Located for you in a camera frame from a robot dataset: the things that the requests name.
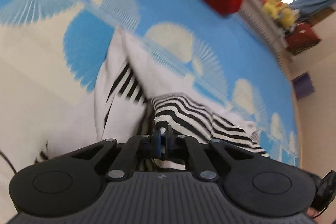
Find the ribbed surface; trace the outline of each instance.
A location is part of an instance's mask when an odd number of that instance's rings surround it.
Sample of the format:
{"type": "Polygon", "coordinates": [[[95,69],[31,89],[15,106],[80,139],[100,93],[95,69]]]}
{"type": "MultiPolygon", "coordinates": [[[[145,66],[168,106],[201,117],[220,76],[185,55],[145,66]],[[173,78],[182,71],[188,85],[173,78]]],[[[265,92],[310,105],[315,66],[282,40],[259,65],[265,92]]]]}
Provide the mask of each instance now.
{"type": "Polygon", "coordinates": [[[267,35],[267,32],[265,32],[264,30],[264,26],[262,26],[259,21],[254,17],[254,15],[250,12],[250,10],[248,9],[248,7],[246,7],[246,4],[243,3],[239,12],[241,17],[245,18],[246,20],[248,20],[253,26],[254,26],[254,30],[257,31],[267,42],[267,44],[270,46],[270,48],[273,50],[273,52],[275,53],[277,59],[278,59],[278,63],[280,65],[281,70],[283,71],[283,60],[282,60],[282,56],[280,54],[280,52],[277,50],[276,46],[274,45],[274,41],[270,38],[269,35],[267,35]]]}
{"type": "Polygon", "coordinates": [[[110,183],[95,204],[71,216],[43,219],[20,214],[11,224],[305,224],[301,214],[282,219],[250,215],[233,206],[217,185],[189,172],[136,172],[125,182],[110,183]]]}

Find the person's hand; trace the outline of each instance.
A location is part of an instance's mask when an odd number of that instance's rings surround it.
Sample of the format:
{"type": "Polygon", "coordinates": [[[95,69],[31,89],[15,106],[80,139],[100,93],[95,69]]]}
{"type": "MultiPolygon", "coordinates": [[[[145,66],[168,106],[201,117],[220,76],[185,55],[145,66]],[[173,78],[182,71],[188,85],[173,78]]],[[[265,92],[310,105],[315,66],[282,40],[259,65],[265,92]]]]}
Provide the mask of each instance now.
{"type": "Polygon", "coordinates": [[[316,209],[314,209],[314,208],[309,208],[308,210],[307,210],[307,215],[311,218],[311,219],[313,219],[314,221],[315,221],[315,223],[317,223],[317,224],[322,224],[322,222],[321,222],[321,218],[320,217],[317,217],[317,218],[314,218],[315,216],[317,216],[319,214],[319,212],[316,210],[316,209]]]}

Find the striped cloth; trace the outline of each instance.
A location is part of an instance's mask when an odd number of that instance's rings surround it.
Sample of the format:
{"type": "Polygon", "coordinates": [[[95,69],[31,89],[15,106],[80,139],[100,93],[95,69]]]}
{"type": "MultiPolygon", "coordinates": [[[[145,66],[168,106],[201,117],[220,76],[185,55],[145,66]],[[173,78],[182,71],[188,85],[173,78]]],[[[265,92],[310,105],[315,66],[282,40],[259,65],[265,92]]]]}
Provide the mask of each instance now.
{"type": "MultiPolygon", "coordinates": [[[[172,127],[174,135],[186,135],[196,138],[200,143],[207,143],[212,138],[224,140],[245,150],[268,157],[267,152],[261,148],[244,129],[234,125],[229,120],[213,112],[209,107],[191,99],[184,93],[171,93],[147,99],[130,64],[125,62],[120,73],[113,82],[106,104],[109,107],[104,118],[104,127],[110,117],[113,104],[111,97],[118,96],[125,100],[125,104],[145,104],[143,115],[137,134],[151,135],[154,128],[172,127]]],[[[48,159],[47,145],[41,150],[35,163],[48,159]]],[[[173,167],[183,169],[182,165],[171,162],[152,160],[153,164],[146,162],[145,170],[158,170],[160,167],[173,167]]]]}

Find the yellow stuffed toy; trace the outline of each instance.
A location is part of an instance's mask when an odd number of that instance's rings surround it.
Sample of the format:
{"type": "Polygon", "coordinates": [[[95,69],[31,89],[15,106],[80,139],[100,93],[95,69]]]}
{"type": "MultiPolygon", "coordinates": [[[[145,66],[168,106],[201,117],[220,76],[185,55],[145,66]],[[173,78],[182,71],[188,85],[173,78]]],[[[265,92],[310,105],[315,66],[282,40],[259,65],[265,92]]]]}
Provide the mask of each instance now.
{"type": "Polygon", "coordinates": [[[279,18],[278,5],[280,2],[281,0],[267,0],[262,9],[268,13],[273,20],[277,20],[279,18]]]}
{"type": "Polygon", "coordinates": [[[272,19],[279,22],[284,29],[288,29],[295,24],[296,17],[293,10],[287,3],[281,0],[265,0],[262,8],[272,19]]]}
{"type": "Polygon", "coordinates": [[[288,29],[295,24],[296,16],[293,10],[290,8],[284,8],[281,11],[282,16],[279,18],[279,22],[284,29],[288,29]]]}

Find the blue mat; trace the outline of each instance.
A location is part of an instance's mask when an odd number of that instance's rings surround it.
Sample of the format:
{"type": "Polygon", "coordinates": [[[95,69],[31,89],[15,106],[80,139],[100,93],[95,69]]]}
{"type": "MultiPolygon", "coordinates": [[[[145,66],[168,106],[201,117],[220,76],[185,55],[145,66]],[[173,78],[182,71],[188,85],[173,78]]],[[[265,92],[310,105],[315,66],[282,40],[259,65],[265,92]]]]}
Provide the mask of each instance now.
{"type": "Polygon", "coordinates": [[[298,164],[291,86],[238,15],[222,17],[202,0],[0,0],[0,24],[34,24],[78,3],[83,9],[64,33],[63,50],[88,92],[115,27],[122,26],[143,38],[158,62],[192,75],[200,93],[255,121],[272,158],[298,164]]]}

